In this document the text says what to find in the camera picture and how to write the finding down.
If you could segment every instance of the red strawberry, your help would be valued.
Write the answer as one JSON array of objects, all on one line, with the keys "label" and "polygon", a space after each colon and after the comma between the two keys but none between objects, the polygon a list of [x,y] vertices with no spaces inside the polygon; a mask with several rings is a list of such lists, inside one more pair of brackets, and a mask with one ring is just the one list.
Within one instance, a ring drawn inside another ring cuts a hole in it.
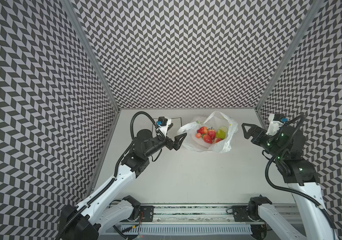
[{"label": "red strawberry", "polygon": [[211,128],[211,129],[208,129],[207,134],[211,137],[212,140],[215,139],[216,132],[215,132],[214,129],[212,129],[212,128]]},{"label": "red strawberry", "polygon": [[206,143],[211,143],[212,144],[212,139],[211,139],[211,137],[208,134],[203,135],[203,140]]},{"label": "red strawberry", "polygon": [[200,134],[207,134],[207,127],[201,127],[197,132]]},{"label": "red strawberry", "polygon": [[220,142],[221,141],[221,138],[215,138],[215,140],[213,141],[213,143],[217,143],[217,142]]}]

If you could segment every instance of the white plastic bag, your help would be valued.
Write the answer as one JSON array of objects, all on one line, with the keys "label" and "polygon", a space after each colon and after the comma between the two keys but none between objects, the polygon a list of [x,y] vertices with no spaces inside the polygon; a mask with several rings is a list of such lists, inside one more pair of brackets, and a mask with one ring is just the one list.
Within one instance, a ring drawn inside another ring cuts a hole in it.
[{"label": "white plastic bag", "polygon": [[[225,126],[228,128],[228,132],[226,133],[226,137],[224,140],[220,142],[210,144],[204,142],[200,138],[196,138],[195,135],[197,130],[201,127],[214,128],[215,131],[218,131],[219,127]],[[224,113],[219,111],[215,111],[211,113],[208,118],[205,117],[195,117],[193,122],[188,123],[177,131],[177,134],[187,133],[182,145],[191,151],[196,152],[228,152],[231,150],[231,139],[235,132],[238,131],[238,123],[235,122],[232,118],[228,117]]]}]

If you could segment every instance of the chevron pattern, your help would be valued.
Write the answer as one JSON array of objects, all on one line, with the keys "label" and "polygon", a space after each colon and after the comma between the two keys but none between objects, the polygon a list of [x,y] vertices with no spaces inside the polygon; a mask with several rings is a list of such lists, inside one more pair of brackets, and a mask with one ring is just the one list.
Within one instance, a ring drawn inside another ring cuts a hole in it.
[{"label": "chevron pattern", "polygon": [[304,157],[342,236],[342,0],[326,1],[308,29],[262,108],[265,120],[275,112],[307,115]]},{"label": "chevron pattern", "polygon": [[52,239],[114,115],[58,0],[0,0],[0,239]]},{"label": "chevron pattern", "polygon": [[312,0],[72,0],[122,108],[254,107]]}]

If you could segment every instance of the herringbone pattern wallpaper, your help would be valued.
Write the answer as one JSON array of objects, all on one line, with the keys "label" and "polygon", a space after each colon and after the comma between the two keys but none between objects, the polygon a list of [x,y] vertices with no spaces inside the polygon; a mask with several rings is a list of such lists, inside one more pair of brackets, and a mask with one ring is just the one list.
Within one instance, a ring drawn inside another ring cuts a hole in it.
[{"label": "herringbone pattern wallpaper", "polygon": [[0,0],[0,239],[56,234],[113,117],[59,2]]},{"label": "herringbone pattern wallpaper", "polygon": [[326,1],[262,108],[306,114],[305,157],[321,174],[326,206],[342,236],[342,0]]},{"label": "herringbone pattern wallpaper", "polygon": [[122,108],[254,107],[312,0],[72,0]]}]

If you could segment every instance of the white table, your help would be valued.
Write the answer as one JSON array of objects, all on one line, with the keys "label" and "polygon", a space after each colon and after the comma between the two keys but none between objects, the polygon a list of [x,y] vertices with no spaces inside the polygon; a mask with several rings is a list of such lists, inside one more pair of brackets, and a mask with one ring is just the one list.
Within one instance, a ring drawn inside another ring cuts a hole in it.
[{"label": "white table", "polygon": [[[114,172],[116,161],[131,142],[130,120],[140,110],[122,110],[113,132],[110,146],[103,162],[96,188]],[[192,121],[195,116],[206,116],[214,109],[151,109],[144,110],[153,118],[168,116],[182,118],[182,124]],[[218,109],[239,123],[234,134],[231,151],[219,153],[196,153],[183,146],[178,150],[163,148],[159,159],[150,162],[145,171],[118,198],[133,196],[143,204],[216,204],[248,203],[250,197],[260,194],[274,204],[294,204],[288,192],[273,189],[266,182],[264,169],[267,160],[262,156],[261,147],[245,139],[241,124],[246,122],[260,126],[254,109]],[[173,121],[173,131],[168,136],[173,139],[180,122]],[[139,115],[134,124],[135,134],[143,129],[152,129],[152,123]],[[273,183],[286,186],[275,166],[271,166],[269,177]]]}]

